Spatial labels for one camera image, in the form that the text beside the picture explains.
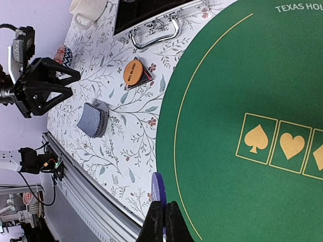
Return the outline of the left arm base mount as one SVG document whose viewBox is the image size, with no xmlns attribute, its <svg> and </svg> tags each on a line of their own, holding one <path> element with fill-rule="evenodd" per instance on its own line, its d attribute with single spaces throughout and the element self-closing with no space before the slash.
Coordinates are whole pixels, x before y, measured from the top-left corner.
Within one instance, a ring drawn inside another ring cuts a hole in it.
<svg viewBox="0 0 323 242">
<path fill-rule="evenodd" d="M 19 149 L 18 152 L 21 156 L 19 172 L 30 174 L 51 173 L 55 179 L 61 182 L 64 177 L 63 159 L 57 156 L 50 146 L 45 146 L 45 148 L 48 148 L 48 150 L 44 154 L 37 154 L 36 150 L 29 147 Z"/>
</svg>

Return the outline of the purple small blind button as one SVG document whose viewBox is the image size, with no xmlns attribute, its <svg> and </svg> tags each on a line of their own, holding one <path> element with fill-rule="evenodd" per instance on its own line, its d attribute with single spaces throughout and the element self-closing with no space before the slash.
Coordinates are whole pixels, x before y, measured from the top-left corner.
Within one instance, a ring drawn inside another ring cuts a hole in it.
<svg viewBox="0 0 323 242">
<path fill-rule="evenodd" d="M 164 180 L 162 174 L 159 172 L 154 172 L 152 174 L 151 180 L 151 195 L 152 195 L 152 202 L 160 202 L 159 207 L 153 205 L 153 221 L 155 225 L 160 225 L 158 223 L 158 218 L 163 218 L 163 241 L 167 239 L 166 233 L 166 207 L 167 207 L 167 196 L 166 196 L 166 187 L 164 184 Z"/>
</svg>

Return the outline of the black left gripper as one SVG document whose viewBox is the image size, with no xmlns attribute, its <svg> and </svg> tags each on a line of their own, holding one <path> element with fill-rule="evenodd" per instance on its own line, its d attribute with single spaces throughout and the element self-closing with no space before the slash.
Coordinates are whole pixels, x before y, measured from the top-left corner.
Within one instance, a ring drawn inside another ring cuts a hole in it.
<svg viewBox="0 0 323 242">
<path fill-rule="evenodd" d="M 57 72 L 69 75 L 59 79 Z M 14 104 L 24 118 L 43 116 L 59 103 L 70 98 L 73 91 L 64 87 L 81 79 L 79 71 L 64 67 L 49 57 L 38 57 L 12 88 Z M 48 87 L 48 83 L 61 86 Z"/>
</svg>

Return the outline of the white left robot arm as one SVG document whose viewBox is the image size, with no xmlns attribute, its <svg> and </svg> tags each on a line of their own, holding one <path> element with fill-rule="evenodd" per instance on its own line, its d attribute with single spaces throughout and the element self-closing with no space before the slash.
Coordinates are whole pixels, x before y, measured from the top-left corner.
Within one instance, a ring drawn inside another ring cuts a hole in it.
<svg viewBox="0 0 323 242">
<path fill-rule="evenodd" d="M 69 84 L 79 81 L 79 71 L 55 62 L 36 58 L 14 83 L 1 71 L 1 104 L 15 104 L 23 117 L 42 116 L 73 95 Z"/>
</svg>

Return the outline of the orange big blind button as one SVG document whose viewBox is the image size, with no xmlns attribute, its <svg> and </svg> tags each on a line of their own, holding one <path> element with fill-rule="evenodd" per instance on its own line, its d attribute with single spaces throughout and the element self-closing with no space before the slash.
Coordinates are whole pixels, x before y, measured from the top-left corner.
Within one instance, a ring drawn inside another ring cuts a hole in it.
<svg viewBox="0 0 323 242">
<path fill-rule="evenodd" d="M 143 74 L 143 65 L 139 60 L 130 61 L 124 69 L 124 81 L 127 85 L 135 85 L 139 82 Z"/>
</svg>

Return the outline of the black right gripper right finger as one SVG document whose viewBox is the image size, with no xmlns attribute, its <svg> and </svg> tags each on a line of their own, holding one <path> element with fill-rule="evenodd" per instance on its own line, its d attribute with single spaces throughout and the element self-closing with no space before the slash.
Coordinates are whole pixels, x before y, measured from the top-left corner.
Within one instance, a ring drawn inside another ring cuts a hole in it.
<svg viewBox="0 0 323 242">
<path fill-rule="evenodd" d="M 176 201 L 167 203 L 165 222 L 166 241 L 194 242 Z"/>
</svg>

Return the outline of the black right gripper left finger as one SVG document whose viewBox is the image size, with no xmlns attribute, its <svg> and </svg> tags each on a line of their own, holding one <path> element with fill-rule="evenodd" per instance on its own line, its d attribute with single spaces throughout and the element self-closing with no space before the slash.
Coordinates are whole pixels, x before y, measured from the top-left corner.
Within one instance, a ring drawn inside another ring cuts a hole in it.
<svg viewBox="0 0 323 242">
<path fill-rule="evenodd" d="M 138 242 L 160 242 L 164 240 L 164 214 L 161 201 L 151 202 L 147 216 L 138 236 Z"/>
</svg>

